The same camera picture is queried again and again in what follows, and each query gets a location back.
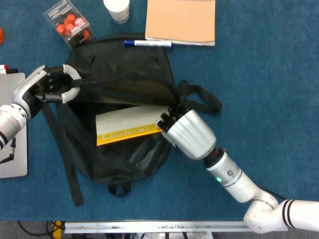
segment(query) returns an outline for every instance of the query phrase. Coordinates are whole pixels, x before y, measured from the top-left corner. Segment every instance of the table surface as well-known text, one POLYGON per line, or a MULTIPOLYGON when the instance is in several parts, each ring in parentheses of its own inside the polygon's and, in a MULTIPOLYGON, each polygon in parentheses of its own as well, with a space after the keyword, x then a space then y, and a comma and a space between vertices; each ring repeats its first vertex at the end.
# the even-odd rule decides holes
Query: table surface
MULTIPOLYGON (((130 18, 112 21, 102 0, 73 0, 97 38, 145 30, 146 0, 132 0, 130 18)), ((5 41, 0 63, 30 74, 65 63, 71 49, 44 18, 56 0, 2 0, 5 41)), ((188 80, 223 103, 201 114, 217 146, 256 183, 287 198, 319 200, 319 2, 217 0, 216 46, 167 51, 176 83, 188 80)), ((0 220, 241 220, 237 203, 178 149, 123 198, 78 173, 84 205, 75 207, 56 143, 42 113, 28 122, 28 176, 0 181, 0 220)))

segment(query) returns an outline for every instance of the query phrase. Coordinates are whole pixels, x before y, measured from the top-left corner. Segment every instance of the robotic arm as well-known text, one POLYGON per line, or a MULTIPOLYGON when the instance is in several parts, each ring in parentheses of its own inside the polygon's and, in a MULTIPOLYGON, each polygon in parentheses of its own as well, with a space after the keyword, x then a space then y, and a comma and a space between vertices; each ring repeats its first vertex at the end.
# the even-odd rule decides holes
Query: robotic arm
POLYGON ((53 94, 66 85, 69 75, 81 79, 69 65, 48 68, 40 66, 18 86, 12 94, 12 104, 0 107, 0 149, 2 149, 26 125, 26 119, 34 117, 45 103, 67 103, 80 91, 79 87, 62 94, 53 94))
POLYGON ((267 233, 286 227, 319 232, 319 202, 285 200, 278 205, 269 193, 254 184, 227 155, 216 149, 216 136, 194 110, 179 106, 163 113, 157 126, 163 136, 194 160, 204 159, 216 180, 240 203, 253 200, 244 222, 256 233, 267 233))

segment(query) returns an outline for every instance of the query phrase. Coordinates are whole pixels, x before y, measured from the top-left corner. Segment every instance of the laptop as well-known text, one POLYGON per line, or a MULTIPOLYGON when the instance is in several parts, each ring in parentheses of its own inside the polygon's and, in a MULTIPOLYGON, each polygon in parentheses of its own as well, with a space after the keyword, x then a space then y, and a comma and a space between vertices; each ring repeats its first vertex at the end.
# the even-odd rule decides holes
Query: laptop
MULTIPOLYGON (((25 80, 24 73, 0 75, 0 106, 12 104, 12 92, 25 80)), ((0 160, 9 157, 10 144, 0 150, 0 160)), ((27 125, 16 135, 14 160, 0 164, 0 178, 27 175, 27 125)))

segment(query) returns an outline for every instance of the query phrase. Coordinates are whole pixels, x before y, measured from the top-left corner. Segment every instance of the blue marker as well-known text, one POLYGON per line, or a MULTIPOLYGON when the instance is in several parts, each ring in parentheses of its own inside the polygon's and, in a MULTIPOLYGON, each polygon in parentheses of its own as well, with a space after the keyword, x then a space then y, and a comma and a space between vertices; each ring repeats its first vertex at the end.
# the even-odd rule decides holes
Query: blue marker
POLYGON ((134 41, 125 40, 124 46, 161 46, 161 47, 171 47, 173 43, 171 41, 134 41))

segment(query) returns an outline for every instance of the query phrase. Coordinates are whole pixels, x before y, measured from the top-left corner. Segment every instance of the paper cup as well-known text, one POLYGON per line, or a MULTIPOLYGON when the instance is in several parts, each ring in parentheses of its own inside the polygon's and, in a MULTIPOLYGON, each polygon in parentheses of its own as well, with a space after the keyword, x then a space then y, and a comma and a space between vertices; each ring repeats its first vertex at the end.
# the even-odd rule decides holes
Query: paper cup
POLYGON ((103 0, 103 2, 115 22, 124 23, 129 19, 130 0, 103 0))

